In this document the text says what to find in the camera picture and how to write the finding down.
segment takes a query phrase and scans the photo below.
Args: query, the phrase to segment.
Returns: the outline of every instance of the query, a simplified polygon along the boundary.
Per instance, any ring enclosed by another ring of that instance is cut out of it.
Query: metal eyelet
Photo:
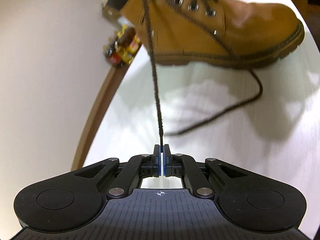
[[[179,2],[176,2],[176,0],[173,0],[173,3],[176,4],[176,5],[181,6],[182,3],[183,3],[183,0],[180,0]]]
[[[216,12],[215,11],[205,11],[205,15],[209,16],[209,17],[215,17],[216,15]]]
[[[118,41],[115,41],[114,46],[115,46],[115,49],[117,50],[118,49]]]
[[[188,10],[189,11],[197,11],[199,9],[199,5],[196,4],[195,7],[192,7],[192,4],[189,5]]]

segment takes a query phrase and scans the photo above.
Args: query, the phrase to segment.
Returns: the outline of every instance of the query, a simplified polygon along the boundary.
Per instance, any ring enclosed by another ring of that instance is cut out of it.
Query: metal screw head
[[[124,193],[124,190],[120,187],[114,187],[109,190],[109,194],[113,196],[120,196]]]
[[[197,193],[201,196],[209,196],[210,194],[212,194],[212,189],[208,187],[201,187],[197,189]]]

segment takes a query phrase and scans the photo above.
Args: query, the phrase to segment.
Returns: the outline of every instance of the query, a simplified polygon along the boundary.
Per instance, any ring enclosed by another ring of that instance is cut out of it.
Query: boot eyelet
[[[173,3],[176,4],[176,5],[181,6],[182,3],[183,3],[183,0],[180,0],[179,2],[177,2],[176,0],[173,0]]]
[[[189,11],[197,11],[199,9],[199,5],[196,5],[195,7],[192,7],[192,4],[189,5],[188,10]]]
[[[209,17],[215,17],[216,15],[216,12],[215,11],[205,11],[205,15],[209,16]]]

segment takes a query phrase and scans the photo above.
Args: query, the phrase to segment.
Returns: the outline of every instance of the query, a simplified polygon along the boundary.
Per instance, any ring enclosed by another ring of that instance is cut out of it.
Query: crosshair marking
[[[158,191],[158,192],[155,193],[155,194],[157,194],[158,196],[163,196],[163,195],[166,194],[166,193],[164,193],[163,191]]]

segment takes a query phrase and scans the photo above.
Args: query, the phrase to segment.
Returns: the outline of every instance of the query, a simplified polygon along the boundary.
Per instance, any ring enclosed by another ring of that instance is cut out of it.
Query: tan leather boot
[[[258,68],[285,57],[304,38],[302,22],[282,4],[109,0],[107,6],[135,25],[147,48],[145,17],[150,18],[155,62],[161,65],[201,61],[236,69]]]

